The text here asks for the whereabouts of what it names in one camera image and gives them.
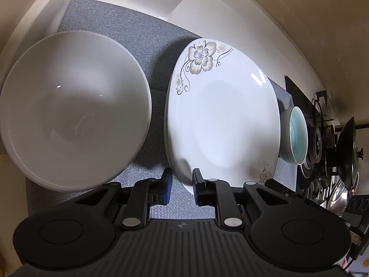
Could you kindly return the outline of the white floral square plate front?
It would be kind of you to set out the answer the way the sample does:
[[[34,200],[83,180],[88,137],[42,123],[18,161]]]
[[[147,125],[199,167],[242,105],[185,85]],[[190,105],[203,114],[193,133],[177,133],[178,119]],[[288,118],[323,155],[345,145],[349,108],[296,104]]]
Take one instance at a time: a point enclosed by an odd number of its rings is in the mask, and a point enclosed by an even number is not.
[[[280,111],[266,74],[247,55],[199,38],[181,52],[165,106],[168,162],[191,191],[192,172],[241,187],[275,173]]]

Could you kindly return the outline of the white plain bowl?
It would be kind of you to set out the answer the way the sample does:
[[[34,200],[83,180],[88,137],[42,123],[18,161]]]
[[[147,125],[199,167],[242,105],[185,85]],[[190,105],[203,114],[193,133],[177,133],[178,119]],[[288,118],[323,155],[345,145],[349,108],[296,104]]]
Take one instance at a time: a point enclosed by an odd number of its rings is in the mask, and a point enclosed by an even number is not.
[[[30,180],[86,191],[122,173],[140,151],[152,112],[136,58],[115,40],[66,31],[38,41],[1,91],[1,137]]]

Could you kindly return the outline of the teal glazed bowl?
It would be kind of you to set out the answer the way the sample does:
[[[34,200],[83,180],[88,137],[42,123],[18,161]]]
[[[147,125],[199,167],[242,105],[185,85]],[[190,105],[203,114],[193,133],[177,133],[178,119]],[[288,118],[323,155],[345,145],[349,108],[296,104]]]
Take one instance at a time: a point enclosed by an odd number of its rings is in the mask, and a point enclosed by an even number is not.
[[[305,117],[297,106],[280,116],[280,157],[291,164],[303,164],[308,151],[308,130]]]

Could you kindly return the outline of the black gas cooktop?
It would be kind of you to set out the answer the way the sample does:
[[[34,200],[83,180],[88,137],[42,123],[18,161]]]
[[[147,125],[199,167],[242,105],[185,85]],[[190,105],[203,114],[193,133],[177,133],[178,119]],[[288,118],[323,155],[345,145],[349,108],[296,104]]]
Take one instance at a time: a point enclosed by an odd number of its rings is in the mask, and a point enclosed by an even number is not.
[[[285,76],[285,84],[294,105],[303,112],[308,131],[307,156],[297,169],[296,190],[302,197],[322,205],[340,179],[335,167],[337,135],[333,119],[323,111],[328,105],[328,95],[323,90],[308,99],[289,76]]]

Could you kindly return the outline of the steel pot lid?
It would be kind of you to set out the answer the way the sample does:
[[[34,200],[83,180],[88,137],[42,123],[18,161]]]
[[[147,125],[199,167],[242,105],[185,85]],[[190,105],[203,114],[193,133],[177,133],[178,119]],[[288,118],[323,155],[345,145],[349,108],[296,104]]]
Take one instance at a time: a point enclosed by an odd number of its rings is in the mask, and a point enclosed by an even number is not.
[[[345,186],[345,183],[339,179],[333,186],[329,195],[326,209],[336,215],[342,215],[351,198],[351,192]]]

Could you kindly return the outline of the black wok with lid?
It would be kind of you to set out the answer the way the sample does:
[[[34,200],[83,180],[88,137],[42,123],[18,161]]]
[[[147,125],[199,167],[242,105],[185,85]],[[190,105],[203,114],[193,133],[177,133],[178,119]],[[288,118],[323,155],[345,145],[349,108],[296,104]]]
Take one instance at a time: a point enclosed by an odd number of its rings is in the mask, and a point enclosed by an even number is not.
[[[338,137],[336,160],[339,175],[349,191],[355,190],[358,174],[358,160],[364,158],[363,148],[358,150],[355,118],[345,124]]]

